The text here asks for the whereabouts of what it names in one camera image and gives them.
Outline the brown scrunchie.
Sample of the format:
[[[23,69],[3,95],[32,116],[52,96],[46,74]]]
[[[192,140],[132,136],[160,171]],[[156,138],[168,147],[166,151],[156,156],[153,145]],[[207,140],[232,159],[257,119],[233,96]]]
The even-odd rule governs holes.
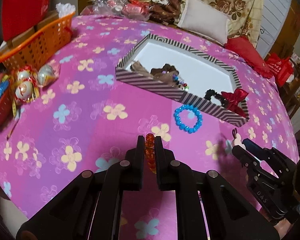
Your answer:
[[[164,80],[178,76],[179,71],[175,68],[175,66],[166,63],[162,68],[152,68],[150,74],[158,80]]]

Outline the white small pillow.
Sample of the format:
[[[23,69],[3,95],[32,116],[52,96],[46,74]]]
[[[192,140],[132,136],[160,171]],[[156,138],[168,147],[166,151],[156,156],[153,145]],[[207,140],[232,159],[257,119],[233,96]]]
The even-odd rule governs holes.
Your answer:
[[[177,27],[224,45],[228,41],[229,22],[228,15],[201,0],[185,0]]]

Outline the striped shallow cardboard box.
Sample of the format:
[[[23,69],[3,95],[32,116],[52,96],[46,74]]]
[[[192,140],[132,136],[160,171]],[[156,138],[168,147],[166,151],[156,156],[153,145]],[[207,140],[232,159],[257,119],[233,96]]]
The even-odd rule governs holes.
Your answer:
[[[166,63],[175,66],[178,76],[158,80],[130,70],[132,61],[139,61],[149,72]],[[242,88],[234,67],[189,45],[154,34],[145,36],[122,58],[115,69],[116,79],[129,85],[164,96],[176,102],[193,105],[201,112],[241,127],[249,120],[246,100],[238,106],[245,117],[221,106],[215,98],[204,99],[208,89],[233,93]]]

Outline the orange plastic basket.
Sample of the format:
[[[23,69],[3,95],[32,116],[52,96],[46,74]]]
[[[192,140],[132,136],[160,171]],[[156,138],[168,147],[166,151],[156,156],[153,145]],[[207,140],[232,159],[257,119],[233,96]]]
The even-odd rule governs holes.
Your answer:
[[[74,13],[49,23],[10,51],[0,51],[0,63],[8,71],[25,65],[38,70],[55,52],[70,42],[73,16]]]

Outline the pink floral bedsheet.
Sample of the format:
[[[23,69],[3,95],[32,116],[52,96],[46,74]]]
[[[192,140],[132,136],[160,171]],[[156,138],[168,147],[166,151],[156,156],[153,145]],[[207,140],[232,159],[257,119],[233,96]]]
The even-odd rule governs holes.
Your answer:
[[[72,27],[74,39],[53,57],[59,78],[0,131],[0,187],[27,221],[83,171],[102,172],[122,161],[140,135],[160,136],[163,147],[195,171],[217,171],[256,208],[261,205],[247,189],[247,168],[232,154],[233,130],[240,140],[298,161],[274,79],[257,74],[234,52],[178,29],[127,18],[78,16]],[[234,67],[241,89],[249,93],[248,122],[236,127],[193,105],[118,81],[117,64],[149,34]],[[146,159],[141,190],[123,193],[119,238],[177,239],[175,192],[159,190]]]

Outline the clear plastic bag of items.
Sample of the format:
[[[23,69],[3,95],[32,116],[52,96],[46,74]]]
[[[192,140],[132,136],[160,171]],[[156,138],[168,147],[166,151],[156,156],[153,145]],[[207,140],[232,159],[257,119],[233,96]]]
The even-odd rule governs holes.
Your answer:
[[[125,17],[131,20],[147,21],[150,18],[148,3],[136,0],[95,0],[93,13],[97,15]]]

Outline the brown sheer ribbon bow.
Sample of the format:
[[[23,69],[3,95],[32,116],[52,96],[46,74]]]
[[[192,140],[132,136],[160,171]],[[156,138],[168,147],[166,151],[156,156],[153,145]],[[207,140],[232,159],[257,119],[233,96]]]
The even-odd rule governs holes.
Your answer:
[[[145,77],[153,77],[153,75],[145,67],[143,67],[139,61],[132,61],[130,70]]]

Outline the wrapped candy ornaments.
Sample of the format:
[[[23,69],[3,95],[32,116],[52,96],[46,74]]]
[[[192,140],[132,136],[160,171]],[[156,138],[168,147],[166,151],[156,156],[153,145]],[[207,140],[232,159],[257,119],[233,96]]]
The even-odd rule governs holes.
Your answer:
[[[10,85],[13,116],[16,117],[19,105],[36,100],[43,88],[48,87],[59,78],[60,72],[59,64],[45,64],[39,70],[31,65],[25,65],[13,70]]]

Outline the red heart cushion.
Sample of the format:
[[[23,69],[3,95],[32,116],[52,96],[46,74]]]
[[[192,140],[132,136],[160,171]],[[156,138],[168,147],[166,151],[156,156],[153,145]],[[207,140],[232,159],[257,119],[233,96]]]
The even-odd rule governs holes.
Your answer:
[[[266,79],[271,79],[273,77],[272,71],[246,36],[228,39],[224,48],[238,54],[247,65],[262,77]]]

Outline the red satin bow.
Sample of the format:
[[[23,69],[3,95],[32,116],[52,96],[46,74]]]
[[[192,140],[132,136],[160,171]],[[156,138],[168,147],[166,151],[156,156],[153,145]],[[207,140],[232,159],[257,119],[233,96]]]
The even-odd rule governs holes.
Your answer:
[[[236,88],[233,93],[221,92],[221,96],[227,101],[227,109],[243,117],[245,117],[245,113],[238,104],[242,102],[248,94],[248,92],[241,88]]]

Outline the white tissue in basket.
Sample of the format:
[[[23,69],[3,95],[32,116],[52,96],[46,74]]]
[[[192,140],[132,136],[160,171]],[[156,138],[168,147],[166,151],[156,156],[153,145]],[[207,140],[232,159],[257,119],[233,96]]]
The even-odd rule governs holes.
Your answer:
[[[76,7],[70,3],[56,4],[56,11],[58,12],[58,17],[63,18],[65,16],[71,15],[76,12]]]

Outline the brown patterned blanket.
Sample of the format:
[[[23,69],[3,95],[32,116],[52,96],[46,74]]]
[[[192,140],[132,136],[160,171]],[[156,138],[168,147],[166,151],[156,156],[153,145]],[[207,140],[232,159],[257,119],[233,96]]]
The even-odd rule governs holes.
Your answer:
[[[181,14],[182,0],[151,0],[150,20],[164,24],[174,24]]]

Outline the red shopping bag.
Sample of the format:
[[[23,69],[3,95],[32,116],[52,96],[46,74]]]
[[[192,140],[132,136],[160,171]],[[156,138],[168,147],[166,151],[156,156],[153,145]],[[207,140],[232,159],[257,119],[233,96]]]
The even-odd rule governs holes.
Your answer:
[[[275,77],[277,87],[282,87],[293,74],[293,64],[290,61],[290,57],[281,59],[277,54],[272,53],[267,58],[266,64]]]

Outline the black scrunchie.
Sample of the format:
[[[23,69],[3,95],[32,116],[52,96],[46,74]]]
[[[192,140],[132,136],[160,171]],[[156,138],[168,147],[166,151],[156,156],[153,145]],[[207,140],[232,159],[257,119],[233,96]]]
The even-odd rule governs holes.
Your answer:
[[[218,94],[215,90],[213,89],[208,89],[205,93],[204,99],[211,101],[211,98],[215,98],[221,103],[221,106],[226,108],[228,106],[228,101],[222,94]]]

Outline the red plastic bowl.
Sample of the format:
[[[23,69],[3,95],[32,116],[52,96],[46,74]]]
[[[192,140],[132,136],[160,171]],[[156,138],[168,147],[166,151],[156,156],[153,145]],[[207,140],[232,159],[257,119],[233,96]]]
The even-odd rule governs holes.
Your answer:
[[[0,126],[12,112],[12,78],[6,73],[0,74]]]

